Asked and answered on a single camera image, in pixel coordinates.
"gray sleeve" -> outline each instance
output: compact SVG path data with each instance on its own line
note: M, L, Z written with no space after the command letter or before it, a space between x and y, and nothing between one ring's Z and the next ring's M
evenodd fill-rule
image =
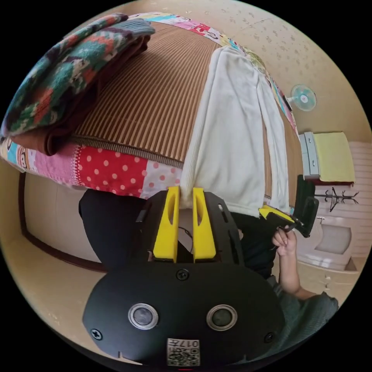
M335 298L325 292L306 300L300 300L283 291L273 279L270 283L278 296L285 317L285 326L278 335L275 345L263 357L284 351L304 341L322 328L337 312L339 305Z

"person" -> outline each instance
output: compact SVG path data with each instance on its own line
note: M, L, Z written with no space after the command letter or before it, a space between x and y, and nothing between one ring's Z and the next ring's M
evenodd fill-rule
M285 317L285 326L277 342L256 361L303 343L329 321L339 304L325 292L316 294L301 286L297 270L297 239L293 230L285 233L263 219L234 213L232 216L243 235L241 246L245 266L272 285ZM276 255L279 256L278 281L272 275Z
M145 203L146 200L133 196L117 196L93 189L88 189L81 198L79 213L86 235L107 270L119 268L129 259L128 247L133 246L133 238L139 229L136 220ZM338 301L325 292L316 294L302 288L294 231L277 230L265 219L237 213L231 215L240 231L245 266L272 286L285 317L285 326L277 342L258 358L262 359L289 350L317 332L338 310ZM277 254L278 281L272 274Z

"camera lens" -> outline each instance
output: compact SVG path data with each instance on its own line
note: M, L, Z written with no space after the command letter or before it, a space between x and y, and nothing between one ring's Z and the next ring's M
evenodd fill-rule
M229 305L217 305L208 311L207 324L215 331L227 331L238 319L236 310Z
M136 328L148 330L157 325L159 316L152 306L146 303L137 303L130 308L128 319Z

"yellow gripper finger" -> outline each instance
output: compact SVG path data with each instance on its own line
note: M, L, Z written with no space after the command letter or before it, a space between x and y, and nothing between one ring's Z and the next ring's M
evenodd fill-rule
M157 260L177 260L179 220L179 187L170 187L165 200L162 219L156 237L153 255Z
M194 262L212 260L216 255L204 191L196 187L193 188L193 251Z

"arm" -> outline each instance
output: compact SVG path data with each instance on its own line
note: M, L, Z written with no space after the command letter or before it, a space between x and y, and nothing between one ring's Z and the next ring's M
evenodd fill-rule
M279 284L287 293L295 295L301 300L306 300L316 293L309 292L301 287L297 271L296 252L288 255L279 255Z
M287 293L306 300L316 293L309 292L301 287L297 271L297 239L294 231L285 233L278 230L272 242L276 245L279 255L279 284Z

